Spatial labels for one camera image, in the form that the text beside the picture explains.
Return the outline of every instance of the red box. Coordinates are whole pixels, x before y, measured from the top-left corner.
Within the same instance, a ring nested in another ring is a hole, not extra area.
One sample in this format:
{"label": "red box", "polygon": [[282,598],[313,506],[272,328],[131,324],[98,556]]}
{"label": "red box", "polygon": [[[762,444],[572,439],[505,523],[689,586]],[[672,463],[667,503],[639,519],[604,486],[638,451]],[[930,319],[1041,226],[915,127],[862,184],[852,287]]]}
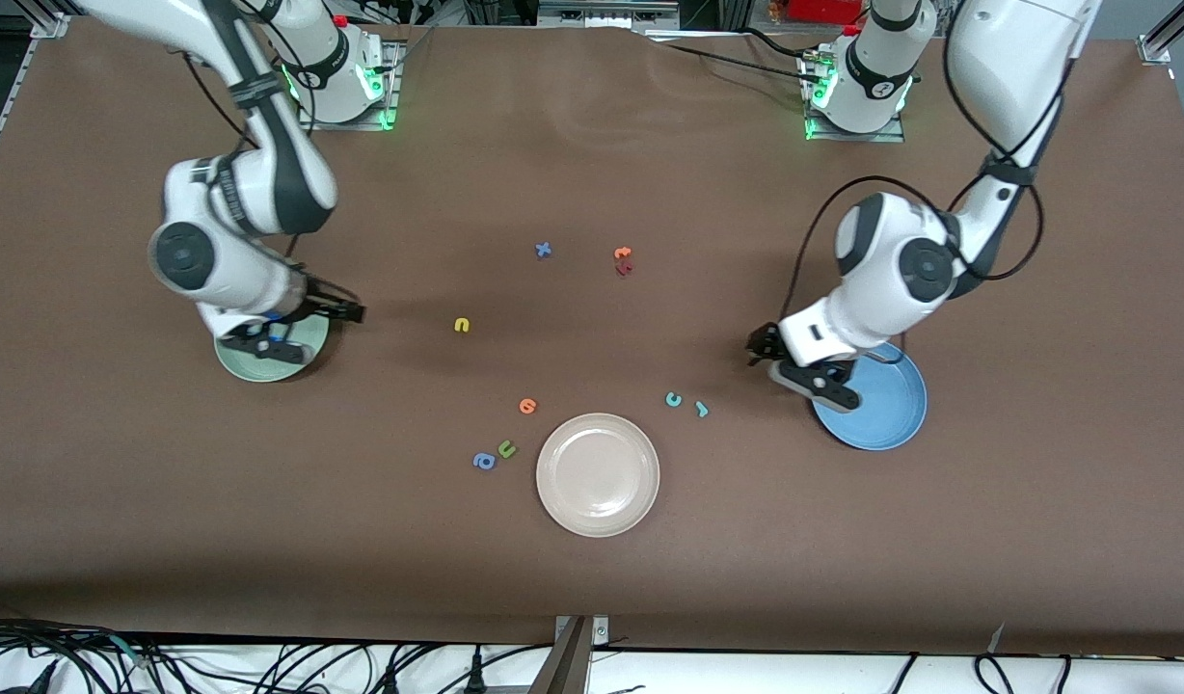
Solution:
{"label": "red box", "polygon": [[851,25],[862,13],[862,0],[790,0],[789,18],[804,23]]}

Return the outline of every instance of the light green plate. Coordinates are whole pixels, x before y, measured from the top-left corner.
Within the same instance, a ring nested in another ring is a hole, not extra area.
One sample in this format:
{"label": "light green plate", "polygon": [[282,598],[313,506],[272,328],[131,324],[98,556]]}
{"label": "light green plate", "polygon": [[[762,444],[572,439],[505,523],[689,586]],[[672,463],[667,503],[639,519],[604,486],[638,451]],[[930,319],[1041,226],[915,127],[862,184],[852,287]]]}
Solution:
{"label": "light green plate", "polygon": [[[287,326],[277,323],[271,326],[271,334],[278,335],[278,338],[283,338],[287,330]],[[296,323],[288,341],[310,347],[314,351],[314,358],[317,359],[318,352],[327,342],[328,333],[330,333],[330,319],[314,315]],[[227,373],[250,383],[272,383],[291,378],[301,373],[307,366],[289,365],[278,360],[259,360],[256,355],[249,355],[245,352],[238,352],[219,345],[218,339],[214,341],[214,353],[219,356],[219,364],[223,365],[223,368],[227,370]]]}

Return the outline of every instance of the brown tabletop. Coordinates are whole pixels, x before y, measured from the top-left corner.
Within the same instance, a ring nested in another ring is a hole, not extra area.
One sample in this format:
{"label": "brown tabletop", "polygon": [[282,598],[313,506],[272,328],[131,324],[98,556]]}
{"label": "brown tabletop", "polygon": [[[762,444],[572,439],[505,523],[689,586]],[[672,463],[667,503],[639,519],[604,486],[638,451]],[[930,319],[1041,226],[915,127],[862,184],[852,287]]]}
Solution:
{"label": "brown tabletop", "polygon": [[[367,321],[253,386],[146,261],[163,172],[236,135],[178,57],[75,21],[0,146],[0,603],[477,641],[604,612],[635,644],[765,649],[982,650],[1005,622],[1005,650],[1184,654],[1184,121],[1133,45],[1073,76],[1036,261],[909,335],[912,443],[845,448],[746,367],[831,189],[889,174],[946,201],[977,171],[937,51],[922,71],[905,144],[809,142],[780,76],[618,30],[438,30],[394,131],[314,135],[340,207],[298,256]],[[831,227],[796,307],[836,281]],[[999,266],[1031,230],[1027,204]],[[662,461],[610,540],[536,495],[540,445],[583,412]],[[474,469],[506,438],[516,457]]]}

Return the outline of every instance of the blue plate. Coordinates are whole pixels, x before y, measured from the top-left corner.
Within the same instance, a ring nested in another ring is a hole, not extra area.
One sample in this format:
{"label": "blue plate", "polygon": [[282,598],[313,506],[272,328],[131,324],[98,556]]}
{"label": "blue plate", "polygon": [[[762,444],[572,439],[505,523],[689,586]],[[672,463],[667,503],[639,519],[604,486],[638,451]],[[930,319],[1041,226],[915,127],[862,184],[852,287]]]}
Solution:
{"label": "blue plate", "polygon": [[927,418],[927,384],[908,355],[892,345],[873,349],[883,360],[897,365],[882,365],[869,356],[860,356],[848,386],[862,396],[862,404],[848,413],[821,405],[816,406],[819,422],[836,438],[861,448],[862,451],[888,451],[913,438]]}

